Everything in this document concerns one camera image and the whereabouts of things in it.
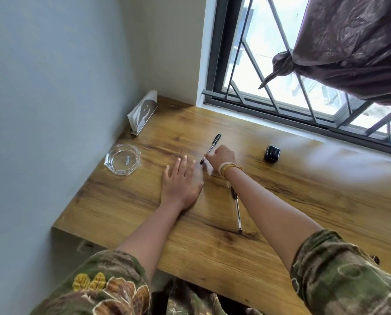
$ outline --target person's left hand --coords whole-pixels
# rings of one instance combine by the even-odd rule
[[[196,161],[189,161],[187,156],[181,160],[178,158],[169,176],[169,166],[164,170],[162,182],[161,202],[167,206],[173,206],[180,211],[187,209],[198,198],[204,182],[193,186],[193,172]]]

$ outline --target clear glass dish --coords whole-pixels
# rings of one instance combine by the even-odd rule
[[[133,145],[115,145],[106,153],[104,164],[116,175],[129,175],[140,166],[140,150]]]

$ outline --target bracelet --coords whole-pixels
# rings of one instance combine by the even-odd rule
[[[229,169],[229,168],[231,168],[231,167],[236,167],[236,168],[239,168],[239,169],[241,169],[242,171],[244,171],[244,170],[242,169],[242,167],[238,166],[238,165],[235,164],[235,163],[223,163],[223,164],[221,164],[221,165],[219,166],[218,172],[219,172],[219,174],[220,174],[223,178],[225,178],[224,173],[225,173],[226,169]]]

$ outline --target pen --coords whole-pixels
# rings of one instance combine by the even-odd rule
[[[230,192],[232,194],[233,200],[235,201],[236,214],[238,215],[238,231],[239,231],[239,234],[242,234],[241,214],[239,212],[238,195],[236,194],[233,187],[230,187]]]
[[[209,152],[213,149],[213,147],[216,146],[216,144],[217,144],[217,142],[219,141],[219,139],[220,139],[221,136],[222,136],[222,134],[219,133],[219,134],[216,135],[216,137],[214,137],[214,140],[213,140],[213,142],[211,143],[211,147],[210,147],[210,149],[207,151],[207,153],[209,153]],[[205,160],[206,160],[206,157],[204,157],[204,158],[200,161],[200,164],[203,164]]]

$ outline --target wooden desk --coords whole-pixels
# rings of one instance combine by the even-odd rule
[[[140,149],[141,167],[118,177],[101,161],[54,227],[115,248],[159,205],[165,166],[184,154],[199,161],[217,133],[247,174],[391,273],[391,162],[161,97],[140,137],[118,139]],[[263,161],[270,144],[282,149],[274,165]],[[272,315],[308,314],[243,206],[238,235],[225,180],[209,165],[196,172],[203,191],[174,227],[159,268]]]

